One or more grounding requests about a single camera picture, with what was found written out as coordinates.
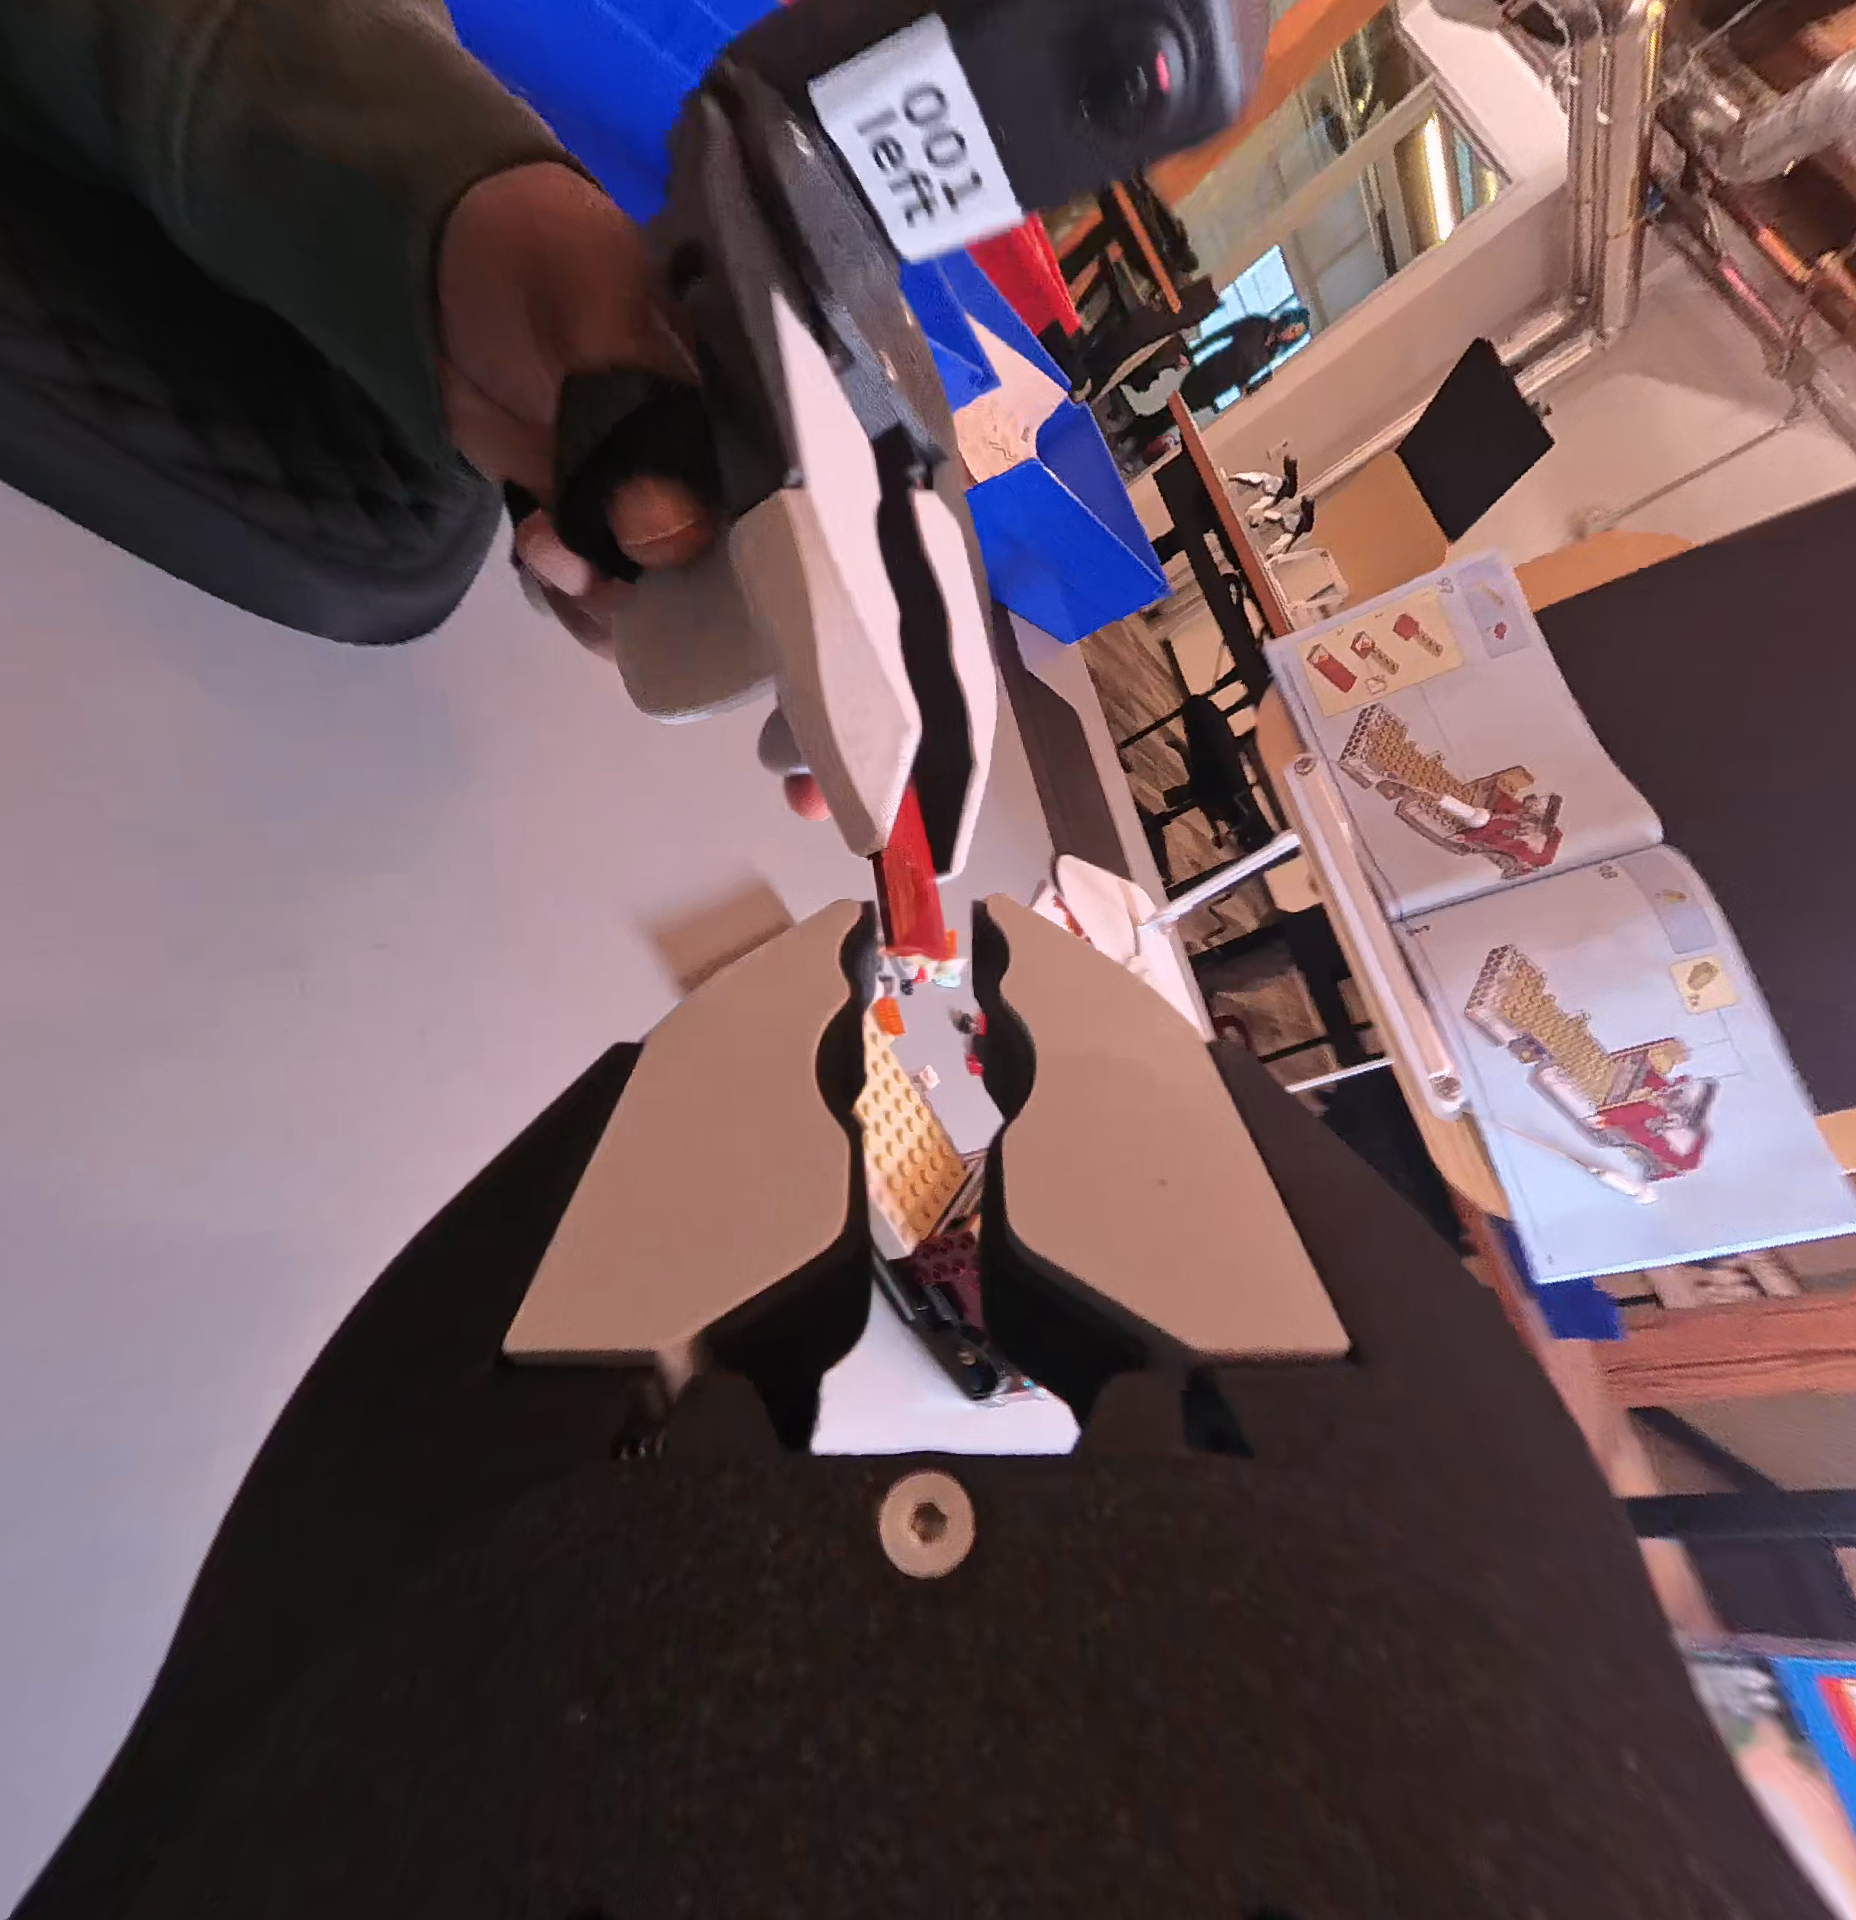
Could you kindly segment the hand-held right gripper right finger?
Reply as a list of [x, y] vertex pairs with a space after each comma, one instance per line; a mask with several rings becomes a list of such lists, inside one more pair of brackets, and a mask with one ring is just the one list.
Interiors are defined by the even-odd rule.
[[1007, 894], [974, 905], [972, 961], [1009, 1252], [1155, 1353], [1343, 1358], [1343, 1321], [1199, 1028]]

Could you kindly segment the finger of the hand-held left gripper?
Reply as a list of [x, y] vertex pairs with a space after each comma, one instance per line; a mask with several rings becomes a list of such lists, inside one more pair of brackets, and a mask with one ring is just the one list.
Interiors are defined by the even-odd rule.
[[877, 528], [882, 477], [818, 338], [784, 294], [772, 294], [769, 314], [799, 472], [782, 494], [803, 591], [778, 640], [782, 709], [849, 850], [877, 856], [921, 740]]
[[963, 523], [940, 491], [884, 483], [874, 525], [917, 715], [906, 790], [942, 882], [963, 872], [982, 819], [998, 705], [989, 603]]

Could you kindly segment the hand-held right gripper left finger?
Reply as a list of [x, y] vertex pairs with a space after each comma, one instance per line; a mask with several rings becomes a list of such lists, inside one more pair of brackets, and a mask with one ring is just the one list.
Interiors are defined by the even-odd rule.
[[652, 1028], [504, 1336], [518, 1364], [693, 1373], [732, 1312], [850, 1224], [822, 1040], [849, 1017], [867, 905], [837, 900], [734, 958]]

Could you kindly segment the tan and dark red brick model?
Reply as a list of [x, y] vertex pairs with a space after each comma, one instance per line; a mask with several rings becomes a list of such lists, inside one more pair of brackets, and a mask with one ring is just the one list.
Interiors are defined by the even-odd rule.
[[956, 1147], [933, 1103], [936, 1071], [906, 1064], [896, 1047], [904, 1036], [891, 1040], [870, 1028], [874, 996], [873, 967], [864, 990], [864, 1082], [852, 1114], [864, 1143], [874, 1293], [968, 1404], [1059, 1405], [1006, 1354], [983, 1303], [987, 1152]]

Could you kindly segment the wooden top standing desk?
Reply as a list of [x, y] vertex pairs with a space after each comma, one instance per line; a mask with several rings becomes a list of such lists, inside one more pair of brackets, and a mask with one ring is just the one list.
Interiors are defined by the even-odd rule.
[[1168, 401], [1180, 450], [1155, 470], [1172, 518], [1172, 550], [1188, 563], [1225, 655], [1215, 693], [1232, 689], [1231, 715], [1254, 708], [1271, 688], [1267, 646], [1297, 627], [1272, 563], [1238, 510], [1228, 477], [1202, 441], [1181, 395]]

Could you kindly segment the grey desk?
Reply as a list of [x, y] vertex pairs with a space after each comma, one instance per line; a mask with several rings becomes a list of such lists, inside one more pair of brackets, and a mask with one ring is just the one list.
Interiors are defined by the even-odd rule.
[[0, 482], [0, 1915], [365, 1288], [690, 952], [864, 894], [757, 732], [641, 715], [504, 549], [351, 649]]

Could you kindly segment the red storage bin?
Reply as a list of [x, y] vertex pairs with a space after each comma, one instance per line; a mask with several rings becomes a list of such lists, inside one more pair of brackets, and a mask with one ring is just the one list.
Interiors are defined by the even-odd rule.
[[1083, 321], [1053, 240], [1039, 212], [1016, 228], [968, 243], [968, 257], [1039, 340], [1074, 340]]

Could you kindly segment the white round plate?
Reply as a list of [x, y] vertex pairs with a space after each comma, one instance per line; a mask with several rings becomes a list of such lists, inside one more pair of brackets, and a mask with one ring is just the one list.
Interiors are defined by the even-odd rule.
[[1079, 856], [1056, 856], [1029, 909], [1155, 992], [1172, 992], [1172, 958], [1162, 931], [1151, 926], [1155, 901], [1132, 880]]

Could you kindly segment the white booklet stand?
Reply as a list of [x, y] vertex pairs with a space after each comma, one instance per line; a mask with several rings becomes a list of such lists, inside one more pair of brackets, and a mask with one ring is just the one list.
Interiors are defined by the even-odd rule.
[[1360, 845], [1327, 763], [1320, 754], [1301, 752], [1280, 768], [1278, 785], [1285, 794], [1291, 828], [1278, 834], [1260, 850], [1199, 877], [1188, 890], [1141, 919], [1135, 942], [1144, 933], [1175, 929], [1197, 909], [1227, 898], [1250, 877], [1271, 872], [1281, 861], [1301, 856], [1315, 877], [1335, 944], [1348, 964], [1348, 977], [1360, 990], [1369, 1024], [1380, 1036], [1380, 1051], [1295, 1081], [1288, 1091], [1325, 1091], [1357, 1077], [1389, 1071], [1412, 1108], [1425, 1109], [1439, 1121], [1458, 1121], [1468, 1109], [1468, 1095], [1453, 1050], [1444, 1043], [1421, 996], [1395, 923], [1363, 871]]

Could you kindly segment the empty blue storage bin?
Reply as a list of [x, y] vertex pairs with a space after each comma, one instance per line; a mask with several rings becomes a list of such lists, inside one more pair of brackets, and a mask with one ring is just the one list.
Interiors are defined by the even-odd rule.
[[677, 111], [773, 3], [451, 3], [455, 33], [637, 223], [667, 199]]

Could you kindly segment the silver pipe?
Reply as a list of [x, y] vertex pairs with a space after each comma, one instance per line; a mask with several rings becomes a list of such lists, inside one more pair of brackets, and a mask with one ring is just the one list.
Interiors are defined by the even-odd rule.
[[1856, 359], [1856, 5], [1499, 5], [1564, 109], [1564, 296], [1504, 349], [1545, 385], [1636, 321], [1662, 232], [1810, 387]]

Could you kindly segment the small black board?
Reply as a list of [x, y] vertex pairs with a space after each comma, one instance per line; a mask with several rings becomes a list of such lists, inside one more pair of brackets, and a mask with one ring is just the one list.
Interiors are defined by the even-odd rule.
[[1490, 340], [1449, 370], [1397, 456], [1447, 543], [1458, 543], [1554, 448], [1554, 436]]

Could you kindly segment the open instruction booklet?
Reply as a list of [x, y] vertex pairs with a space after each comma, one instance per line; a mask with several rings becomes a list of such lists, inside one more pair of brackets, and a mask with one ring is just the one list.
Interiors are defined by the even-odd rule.
[[1483, 554], [1278, 636], [1535, 1283], [1856, 1232], [1740, 946]]

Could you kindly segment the large black panel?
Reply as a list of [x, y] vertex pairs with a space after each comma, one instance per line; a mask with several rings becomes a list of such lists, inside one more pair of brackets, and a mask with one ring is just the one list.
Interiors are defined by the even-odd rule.
[[1814, 1108], [1856, 1109], [1856, 487], [1539, 629], [1719, 901]]

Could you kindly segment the colourful toy set box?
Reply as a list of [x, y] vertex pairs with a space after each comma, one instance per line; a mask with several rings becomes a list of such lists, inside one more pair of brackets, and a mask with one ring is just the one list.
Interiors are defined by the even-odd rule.
[[1856, 1918], [1856, 1649], [1684, 1643], [1740, 1783], [1827, 1915]]

